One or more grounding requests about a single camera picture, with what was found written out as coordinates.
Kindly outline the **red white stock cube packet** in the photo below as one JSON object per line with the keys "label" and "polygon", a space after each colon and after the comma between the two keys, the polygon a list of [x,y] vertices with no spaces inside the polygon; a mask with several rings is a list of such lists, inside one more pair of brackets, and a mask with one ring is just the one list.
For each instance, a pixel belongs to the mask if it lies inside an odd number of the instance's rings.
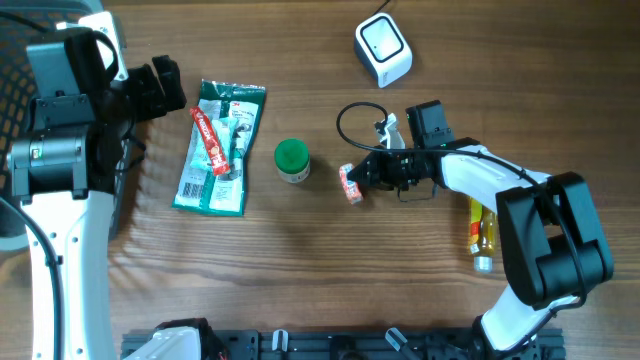
{"label": "red white stock cube packet", "polygon": [[353,165],[351,163],[342,165],[339,168],[339,176],[347,200],[350,204],[354,205],[363,200],[363,195],[359,189],[358,184],[347,178],[347,175],[352,169]]}

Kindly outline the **green 3M product package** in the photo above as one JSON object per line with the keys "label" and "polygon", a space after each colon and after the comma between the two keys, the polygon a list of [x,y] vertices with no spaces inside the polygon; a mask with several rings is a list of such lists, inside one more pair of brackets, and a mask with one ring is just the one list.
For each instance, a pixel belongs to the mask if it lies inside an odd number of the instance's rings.
{"label": "green 3M product package", "polygon": [[246,166],[259,129],[266,89],[262,86],[204,80],[197,106],[210,119],[230,171],[213,174],[201,133],[192,126],[187,155],[172,206],[205,215],[242,216]]}

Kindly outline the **Knorr stock cube jar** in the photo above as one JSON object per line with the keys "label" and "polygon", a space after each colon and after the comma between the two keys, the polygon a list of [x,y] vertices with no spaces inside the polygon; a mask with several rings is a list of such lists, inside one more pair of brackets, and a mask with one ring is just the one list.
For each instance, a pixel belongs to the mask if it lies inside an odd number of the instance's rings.
{"label": "Knorr stock cube jar", "polygon": [[311,156],[302,140],[289,138],[281,141],[274,151],[274,162],[279,175],[288,183],[300,183],[310,174]]}

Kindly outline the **yellow dish soap bottle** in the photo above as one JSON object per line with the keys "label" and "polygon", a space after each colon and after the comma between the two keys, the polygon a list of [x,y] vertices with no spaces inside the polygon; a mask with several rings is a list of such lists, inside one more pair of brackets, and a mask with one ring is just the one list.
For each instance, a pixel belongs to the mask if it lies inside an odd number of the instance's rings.
{"label": "yellow dish soap bottle", "polygon": [[497,217],[477,200],[470,199],[468,249],[473,256],[474,269],[491,273],[495,255]]}

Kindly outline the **red Nescafe stick sachet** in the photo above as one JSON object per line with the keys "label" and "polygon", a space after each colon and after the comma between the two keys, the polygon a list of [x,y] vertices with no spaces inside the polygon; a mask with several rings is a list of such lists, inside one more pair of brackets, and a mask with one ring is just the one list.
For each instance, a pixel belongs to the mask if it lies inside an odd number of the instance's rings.
{"label": "red Nescafe stick sachet", "polygon": [[198,106],[191,107],[189,112],[201,134],[207,156],[210,160],[212,173],[215,176],[229,173],[231,170],[229,162],[224,154],[219,138],[211,125],[211,121]]}

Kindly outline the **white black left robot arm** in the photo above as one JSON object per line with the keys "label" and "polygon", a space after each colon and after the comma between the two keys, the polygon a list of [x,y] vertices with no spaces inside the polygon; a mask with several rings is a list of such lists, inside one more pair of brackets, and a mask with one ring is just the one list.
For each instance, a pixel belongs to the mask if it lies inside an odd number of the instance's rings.
{"label": "white black left robot arm", "polygon": [[129,68],[114,16],[82,17],[34,36],[30,125],[8,155],[8,207],[24,222],[36,359],[112,359],[107,269],[117,181],[138,123],[182,109],[175,61]]}

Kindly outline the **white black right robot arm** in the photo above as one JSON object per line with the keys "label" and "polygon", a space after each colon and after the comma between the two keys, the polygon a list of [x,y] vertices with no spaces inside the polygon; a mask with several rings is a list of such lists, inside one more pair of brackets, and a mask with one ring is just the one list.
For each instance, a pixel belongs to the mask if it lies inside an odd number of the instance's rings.
{"label": "white black right robot arm", "polygon": [[385,117],[375,125],[378,145],[345,171],[347,184],[401,193],[429,179],[478,201],[497,217],[508,285],[461,340],[437,335],[412,350],[396,329],[387,331],[386,340],[408,359],[549,357],[543,327],[559,312],[582,307],[589,292],[614,274],[585,179],[575,172],[531,171],[475,139],[455,137],[438,100],[409,107],[406,115],[412,147],[401,145],[394,121]]}

